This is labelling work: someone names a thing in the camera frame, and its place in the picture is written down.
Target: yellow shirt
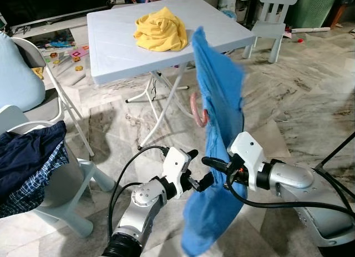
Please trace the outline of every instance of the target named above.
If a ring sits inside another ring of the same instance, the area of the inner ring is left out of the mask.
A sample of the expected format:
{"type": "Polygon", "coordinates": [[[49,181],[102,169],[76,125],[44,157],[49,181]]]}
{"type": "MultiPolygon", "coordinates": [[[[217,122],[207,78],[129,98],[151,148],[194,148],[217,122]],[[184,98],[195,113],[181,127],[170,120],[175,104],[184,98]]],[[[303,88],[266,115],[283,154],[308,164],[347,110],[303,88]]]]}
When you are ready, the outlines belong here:
{"type": "Polygon", "coordinates": [[[184,23],[169,9],[147,14],[136,20],[137,31],[134,37],[137,45],[145,49],[163,52],[179,51],[187,45],[184,23]]]}

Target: gray pillow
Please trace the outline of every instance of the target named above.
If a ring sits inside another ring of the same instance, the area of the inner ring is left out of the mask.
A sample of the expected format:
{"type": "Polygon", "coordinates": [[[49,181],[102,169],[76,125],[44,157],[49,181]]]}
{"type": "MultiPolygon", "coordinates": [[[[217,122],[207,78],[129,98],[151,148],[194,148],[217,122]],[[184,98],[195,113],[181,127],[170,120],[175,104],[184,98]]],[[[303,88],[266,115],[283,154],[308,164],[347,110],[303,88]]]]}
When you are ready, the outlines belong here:
{"type": "Polygon", "coordinates": [[[44,100],[43,82],[26,65],[16,44],[0,32],[0,108],[16,105],[23,112],[44,100]]]}

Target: blue cloth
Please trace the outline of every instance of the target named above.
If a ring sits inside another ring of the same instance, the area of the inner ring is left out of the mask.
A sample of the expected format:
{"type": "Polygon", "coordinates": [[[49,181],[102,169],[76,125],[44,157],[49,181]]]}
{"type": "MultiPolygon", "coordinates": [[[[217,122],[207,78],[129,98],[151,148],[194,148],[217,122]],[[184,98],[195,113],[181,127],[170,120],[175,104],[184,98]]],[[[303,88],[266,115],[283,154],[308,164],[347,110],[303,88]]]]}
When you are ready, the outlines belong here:
{"type": "Polygon", "coordinates": [[[38,207],[44,200],[44,186],[49,184],[52,173],[61,165],[68,164],[68,155],[62,140],[44,165],[27,179],[20,189],[12,192],[0,205],[0,218],[20,214],[38,207]]]}
{"type": "MultiPolygon", "coordinates": [[[[192,36],[197,81],[209,121],[206,126],[206,156],[229,161],[226,148],[242,132],[244,116],[240,107],[244,72],[227,56],[210,48],[200,27],[192,36]]],[[[188,256],[205,252],[227,229],[242,208],[223,187],[226,175],[211,168],[215,183],[204,192],[194,192],[184,208],[182,248],[188,256]]],[[[233,184],[246,197],[246,188],[233,184]]]]}
{"type": "Polygon", "coordinates": [[[26,65],[10,37],[0,32],[0,108],[16,105],[23,112],[44,100],[44,83],[26,65]]]}
{"type": "Polygon", "coordinates": [[[27,134],[0,135],[0,204],[48,160],[67,130],[63,121],[27,134]]]}

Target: pink hook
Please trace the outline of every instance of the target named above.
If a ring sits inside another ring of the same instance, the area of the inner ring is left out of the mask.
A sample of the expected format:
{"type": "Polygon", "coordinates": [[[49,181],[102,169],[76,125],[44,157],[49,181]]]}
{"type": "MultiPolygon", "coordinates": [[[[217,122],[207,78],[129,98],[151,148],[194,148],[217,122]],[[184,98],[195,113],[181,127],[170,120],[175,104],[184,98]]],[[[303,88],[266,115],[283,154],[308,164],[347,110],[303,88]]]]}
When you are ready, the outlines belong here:
{"type": "Polygon", "coordinates": [[[199,112],[197,111],[196,97],[197,97],[196,92],[194,92],[190,97],[191,110],[192,110],[192,114],[194,115],[196,124],[199,127],[203,128],[206,126],[207,121],[209,120],[209,116],[207,110],[204,109],[204,111],[202,112],[202,119],[200,118],[199,112]]]}

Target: floor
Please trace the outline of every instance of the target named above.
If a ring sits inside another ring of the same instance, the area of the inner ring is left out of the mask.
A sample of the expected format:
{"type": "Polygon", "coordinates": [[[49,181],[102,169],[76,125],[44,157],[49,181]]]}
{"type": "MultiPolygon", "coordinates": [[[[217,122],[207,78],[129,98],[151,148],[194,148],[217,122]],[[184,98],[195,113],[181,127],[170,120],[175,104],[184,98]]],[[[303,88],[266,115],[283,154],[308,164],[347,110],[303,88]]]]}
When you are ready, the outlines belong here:
{"type": "MultiPolygon", "coordinates": [[[[355,39],[348,34],[355,24],[344,23],[326,33],[298,34],[284,39],[279,60],[267,62],[272,42],[259,39],[252,58],[241,58],[242,49],[229,54],[244,66],[243,88],[245,130],[264,147],[268,158],[290,164],[314,167],[354,131],[355,39]]],[[[95,156],[91,160],[113,178],[136,153],[136,147],[154,126],[148,102],[126,104],[125,99],[139,93],[147,74],[97,86],[90,77],[89,59],[86,77],[77,83],[59,80],[82,110],[82,123],[95,156]]],[[[175,68],[164,72],[173,79],[175,68]]],[[[189,95],[198,90],[195,71],[185,74],[189,90],[179,95],[186,105],[189,95]]],[[[161,108],[167,90],[157,83],[157,108],[161,108]]],[[[68,131],[73,125],[67,120],[68,131]]],[[[174,104],[168,117],[151,140],[154,144],[198,149],[204,154],[204,133],[174,104]]],[[[78,138],[68,142],[75,154],[89,158],[78,138]]],[[[326,169],[355,191],[354,142],[347,145],[326,169]]],[[[128,169],[124,183],[144,182],[161,173],[162,157],[151,151],[128,169]]],[[[191,164],[195,178],[208,168],[198,160],[191,164]]],[[[0,256],[6,257],[96,257],[106,246],[106,207],[109,193],[90,184],[82,197],[78,213],[94,223],[92,235],[77,238],[61,221],[51,226],[32,212],[0,219],[0,256]]],[[[180,247],[184,226],[182,210],[191,192],[170,201],[156,217],[153,232],[143,257],[184,256],[180,247]]],[[[267,191],[249,191],[255,201],[280,201],[267,191]]],[[[117,204],[117,223],[129,202],[129,192],[117,204]]],[[[223,236],[202,256],[320,256],[292,209],[256,209],[245,205],[223,236]]]]}

